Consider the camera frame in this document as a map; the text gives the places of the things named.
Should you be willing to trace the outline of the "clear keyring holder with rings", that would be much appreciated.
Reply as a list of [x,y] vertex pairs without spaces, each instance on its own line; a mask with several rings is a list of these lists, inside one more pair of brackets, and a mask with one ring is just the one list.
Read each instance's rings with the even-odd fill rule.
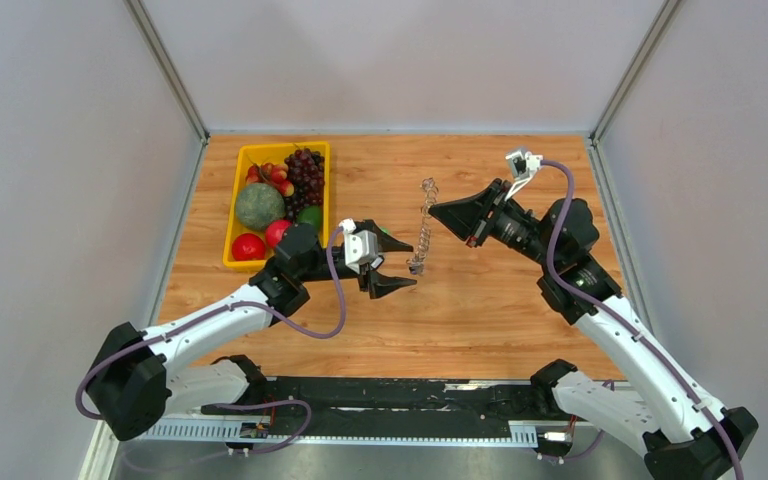
[[409,262],[422,262],[425,267],[427,256],[431,245],[431,220],[430,209],[438,203],[439,188],[433,177],[424,179],[421,183],[421,190],[424,194],[424,201],[421,206],[421,224],[419,229],[419,238],[414,251],[414,255]]

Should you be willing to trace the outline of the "green melon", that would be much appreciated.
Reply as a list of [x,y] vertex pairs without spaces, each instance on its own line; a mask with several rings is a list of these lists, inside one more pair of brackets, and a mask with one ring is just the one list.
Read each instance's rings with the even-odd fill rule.
[[245,228],[262,232],[274,221],[285,217],[282,195],[264,183],[245,186],[234,202],[234,215]]

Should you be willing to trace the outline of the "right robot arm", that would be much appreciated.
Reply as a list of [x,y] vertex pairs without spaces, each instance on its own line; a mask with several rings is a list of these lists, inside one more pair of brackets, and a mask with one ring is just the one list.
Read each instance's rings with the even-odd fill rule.
[[655,479],[740,477],[757,420],[710,394],[645,327],[590,253],[599,232],[587,202],[566,195],[538,219],[509,197],[509,189],[509,182],[496,179],[428,213],[469,247],[492,238],[539,264],[537,285],[546,303],[607,354],[640,397],[632,401],[555,360],[531,378],[535,411],[586,419],[641,456]]

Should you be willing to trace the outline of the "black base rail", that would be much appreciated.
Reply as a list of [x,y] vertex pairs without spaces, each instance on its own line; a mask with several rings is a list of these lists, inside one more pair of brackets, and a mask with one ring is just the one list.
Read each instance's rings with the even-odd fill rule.
[[309,436],[503,438],[512,421],[557,421],[568,414],[528,383],[404,378],[275,377],[249,388],[242,405],[290,434]]

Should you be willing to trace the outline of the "yellow plastic bin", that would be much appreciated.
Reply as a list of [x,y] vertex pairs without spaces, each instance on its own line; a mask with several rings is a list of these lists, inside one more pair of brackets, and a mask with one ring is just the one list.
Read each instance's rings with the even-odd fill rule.
[[278,234],[291,223],[330,231],[331,145],[326,141],[246,145],[237,159],[223,264],[236,271],[262,268]]

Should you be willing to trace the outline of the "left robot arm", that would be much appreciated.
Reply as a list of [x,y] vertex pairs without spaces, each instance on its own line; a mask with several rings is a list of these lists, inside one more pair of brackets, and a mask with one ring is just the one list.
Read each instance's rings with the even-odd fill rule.
[[[240,413],[255,413],[266,399],[260,381],[232,360],[208,367],[194,361],[279,323],[314,339],[336,336],[347,320],[341,280],[357,280],[372,299],[411,286],[413,279],[382,275],[379,267],[386,254],[412,249],[372,220],[345,219],[326,243],[311,225],[293,225],[264,267],[221,300],[167,324],[138,329],[124,322],[111,329],[77,387],[76,409],[105,422],[120,441],[142,435],[168,414],[202,406],[231,404]],[[326,280],[340,304],[336,326],[315,332],[292,321],[310,298],[307,283]]]

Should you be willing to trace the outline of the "red peaches cluster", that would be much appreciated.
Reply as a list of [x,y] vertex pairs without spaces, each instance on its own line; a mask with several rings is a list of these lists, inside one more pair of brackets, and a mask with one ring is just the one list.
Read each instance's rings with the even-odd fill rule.
[[289,167],[284,163],[252,164],[247,170],[245,183],[267,184],[283,197],[291,197],[295,193],[295,186],[289,179]]

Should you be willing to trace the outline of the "green lime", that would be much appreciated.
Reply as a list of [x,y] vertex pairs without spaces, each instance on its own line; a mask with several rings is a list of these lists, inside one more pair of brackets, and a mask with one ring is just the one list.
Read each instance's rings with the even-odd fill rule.
[[317,232],[320,232],[324,223],[322,207],[319,205],[311,205],[303,208],[296,215],[296,223],[309,225]]

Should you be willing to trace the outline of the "red tomato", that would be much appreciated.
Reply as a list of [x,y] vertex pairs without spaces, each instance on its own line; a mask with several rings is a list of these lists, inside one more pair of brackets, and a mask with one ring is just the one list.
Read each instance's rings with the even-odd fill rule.
[[231,257],[237,262],[264,260],[266,251],[264,240],[253,233],[243,233],[231,243]]

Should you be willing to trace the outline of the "purple grape bunch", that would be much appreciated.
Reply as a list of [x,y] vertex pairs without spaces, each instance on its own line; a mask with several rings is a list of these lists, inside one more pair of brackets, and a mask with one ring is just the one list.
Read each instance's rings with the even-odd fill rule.
[[284,197],[285,217],[295,221],[309,207],[321,208],[325,193],[325,157],[308,147],[296,148],[284,161],[292,192]]

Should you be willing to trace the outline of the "red apple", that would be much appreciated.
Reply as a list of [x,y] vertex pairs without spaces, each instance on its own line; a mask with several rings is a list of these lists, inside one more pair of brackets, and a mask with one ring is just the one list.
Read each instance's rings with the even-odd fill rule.
[[264,232],[264,240],[267,246],[274,249],[281,242],[286,231],[292,226],[293,223],[285,219],[272,222]]

